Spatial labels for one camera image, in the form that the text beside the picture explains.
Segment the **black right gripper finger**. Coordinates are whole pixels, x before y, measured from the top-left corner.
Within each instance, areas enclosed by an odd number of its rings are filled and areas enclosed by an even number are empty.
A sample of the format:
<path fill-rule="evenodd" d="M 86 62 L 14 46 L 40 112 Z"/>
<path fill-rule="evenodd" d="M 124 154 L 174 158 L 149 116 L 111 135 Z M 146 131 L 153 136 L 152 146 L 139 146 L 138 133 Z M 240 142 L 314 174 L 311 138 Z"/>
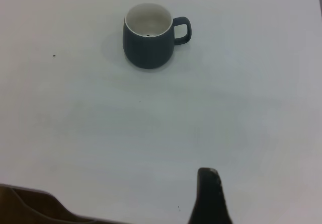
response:
<path fill-rule="evenodd" d="M 198 170 L 196 202 L 189 223 L 232 223 L 222 181 L 214 168 Z"/>

